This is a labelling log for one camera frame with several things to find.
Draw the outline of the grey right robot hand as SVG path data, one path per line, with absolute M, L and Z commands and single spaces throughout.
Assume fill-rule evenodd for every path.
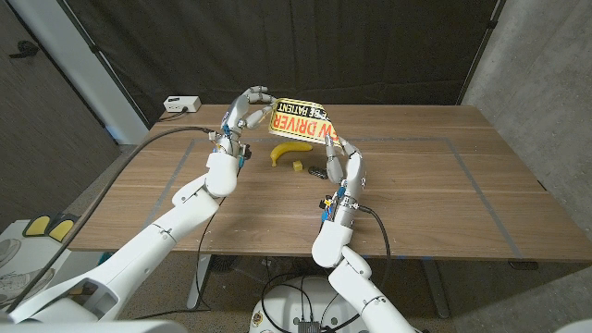
M 348 157 L 346 168 L 342 169 L 335 142 L 329 135 L 325 136 L 325 144 L 328 179 L 339 185 L 334 194 L 329 220 L 351 228 L 366 181 L 364 159 L 358 148 L 345 139 L 339 139 L 341 150 Z

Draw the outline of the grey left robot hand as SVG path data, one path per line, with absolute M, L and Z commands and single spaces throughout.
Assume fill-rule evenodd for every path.
M 240 137 L 244 129 L 256 129 L 277 103 L 265 86 L 253 86 L 234 99 L 223 116 L 220 131 L 208 134 L 217 153 L 237 157 L 240 154 Z

